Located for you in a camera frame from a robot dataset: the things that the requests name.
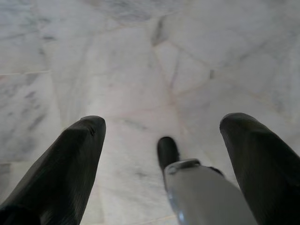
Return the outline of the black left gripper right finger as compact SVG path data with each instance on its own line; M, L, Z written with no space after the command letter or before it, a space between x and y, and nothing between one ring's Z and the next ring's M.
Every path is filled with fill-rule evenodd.
M259 225L300 225L300 157L244 113L219 125L239 187Z

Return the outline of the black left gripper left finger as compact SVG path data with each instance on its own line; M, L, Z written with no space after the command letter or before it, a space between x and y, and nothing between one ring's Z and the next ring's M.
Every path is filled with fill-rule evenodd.
M80 225L105 133L99 116L66 128L0 205L0 225Z

